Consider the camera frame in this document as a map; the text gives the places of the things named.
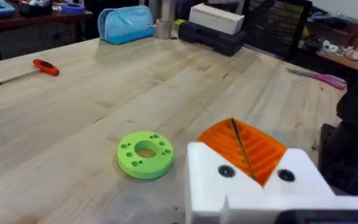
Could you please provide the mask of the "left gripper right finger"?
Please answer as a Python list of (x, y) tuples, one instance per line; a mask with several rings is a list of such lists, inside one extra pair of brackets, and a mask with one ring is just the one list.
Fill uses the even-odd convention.
[(240, 186), (252, 195), (329, 198), (334, 192), (301, 149), (286, 148), (269, 135), (231, 119), (244, 165)]

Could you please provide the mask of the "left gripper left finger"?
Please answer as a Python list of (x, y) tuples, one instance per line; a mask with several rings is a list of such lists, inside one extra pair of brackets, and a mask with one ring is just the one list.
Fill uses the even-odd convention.
[(258, 223), (246, 203), (262, 193), (233, 118), (208, 129), (187, 147), (186, 223)]

